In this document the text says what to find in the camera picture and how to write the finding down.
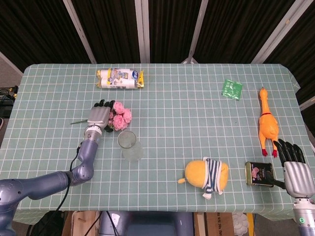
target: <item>green grid tablecloth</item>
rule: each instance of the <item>green grid tablecloth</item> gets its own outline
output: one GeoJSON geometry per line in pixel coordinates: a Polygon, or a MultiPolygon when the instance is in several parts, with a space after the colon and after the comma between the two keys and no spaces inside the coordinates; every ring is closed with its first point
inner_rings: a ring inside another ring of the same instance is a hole
{"type": "MultiPolygon", "coordinates": [[[[1,178],[31,178],[68,170],[83,140],[88,117],[100,99],[122,101],[131,108],[129,127],[144,148],[144,158],[129,163],[121,157],[118,132],[99,142],[94,177],[72,187],[62,210],[161,210],[260,212],[289,218],[292,198],[278,187],[245,183],[246,161],[272,162],[283,179],[279,158],[262,157],[258,139],[262,86],[279,122],[279,137],[299,145],[311,170],[315,160],[292,86],[294,77],[277,64],[39,64],[25,70],[19,95],[0,150],[1,178]],[[97,69],[119,67],[144,71],[145,87],[99,89],[97,69]],[[243,84],[240,101],[221,95],[225,79],[243,84]],[[192,160],[208,156],[229,165],[222,195],[202,197],[203,190],[178,185],[192,160]]],[[[36,222],[54,210],[64,191],[38,201],[24,199],[16,221],[36,222]]]]}

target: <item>yellow rubber chicken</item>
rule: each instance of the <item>yellow rubber chicken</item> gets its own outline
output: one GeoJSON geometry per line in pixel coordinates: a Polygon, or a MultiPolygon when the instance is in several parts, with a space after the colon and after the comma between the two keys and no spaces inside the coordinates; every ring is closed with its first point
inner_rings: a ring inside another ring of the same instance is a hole
{"type": "Polygon", "coordinates": [[[277,147],[274,145],[274,141],[278,141],[279,127],[278,122],[271,114],[268,106],[268,91],[262,87],[259,92],[261,100],[261,116],[259,118],[259,140],[261,144],[262,154],[267,156],[265,141],[271,139],[274,147],[272,155],[277,157],[277,147]]]}
{"type": "Polygon", "coordinates": [[[221,161],[204,157],[203,160],[191,161],[186,165],[185,177],[178,183],[188,181],[191,185],[205,189],[203,197],[211,199],[213,192],[222,194],[228,180],[228,165],[221,161]]]}

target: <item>robotic arm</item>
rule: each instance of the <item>robotic arm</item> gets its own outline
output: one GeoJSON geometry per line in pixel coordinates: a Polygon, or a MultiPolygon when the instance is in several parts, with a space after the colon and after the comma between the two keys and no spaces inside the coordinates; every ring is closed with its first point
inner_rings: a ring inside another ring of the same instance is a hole
{"type": "Polygon", "coordinates": [[[279,151],[283,167],[284,183],[267,176],[276,186],[286,189],[287,193],[295,198],[293,211],[301,236],[315,236],[315,205],[310,197],[315,194],[315,183],[311,169],[305,163],[302,150],[279,139],[274,141],[279,151]]]}
{"type": "Polygon", "coordinates": [[[30,179],[0,180],[0,236],[15,236],[11,223],[19,202],[25,197],[38,200],[65,190],[68,186],[89,181],[94,174],[93,162],[102,130],[107,126],[113,102],[95,103],[78,152],[81,164],[73,170],[30,179]]]}

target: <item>glass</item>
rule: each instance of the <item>glass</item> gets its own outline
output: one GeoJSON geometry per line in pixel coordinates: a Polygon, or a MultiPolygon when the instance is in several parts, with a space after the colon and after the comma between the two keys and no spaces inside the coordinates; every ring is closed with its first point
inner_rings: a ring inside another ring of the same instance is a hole
{"type": "Polygon", "coordinates": [[[143,156],[143,149],[137,137],[131,131],[123,131],[118,135],[118,144],[124,158],[128,161],[138,161],[143,156]]]}

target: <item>blue striped cloth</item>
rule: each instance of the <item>blue striped cloth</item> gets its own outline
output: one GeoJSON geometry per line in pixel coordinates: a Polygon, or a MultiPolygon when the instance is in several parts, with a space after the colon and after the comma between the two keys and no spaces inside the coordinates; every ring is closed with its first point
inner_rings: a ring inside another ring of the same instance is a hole
{"type": "Polygon", "coordinates": [[[203,194],[203,197],[206,199],[211,199],[211,194],[213,192],[218,192],[219,194],[222,194],[222,191],[220,189],[220,176],[221,176],[221,168],[222,168],[222,162],[212,160],[209,157],[204,157],[203,160],[207,161],[207,170],[206,173],[206,183],[202,187],[205,189],[205,193],[203,194]]]}

